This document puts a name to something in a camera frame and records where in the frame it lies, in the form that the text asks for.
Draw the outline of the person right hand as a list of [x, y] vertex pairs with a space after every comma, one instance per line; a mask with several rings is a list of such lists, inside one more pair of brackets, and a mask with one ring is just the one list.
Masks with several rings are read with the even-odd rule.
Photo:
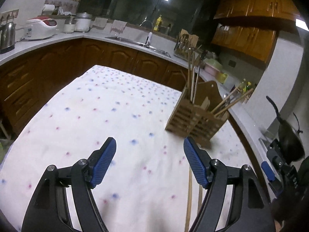
[[308, 231], [308, 193], [301, 200], [274, 199], [271, 214], [279, 224], [280, 231]]

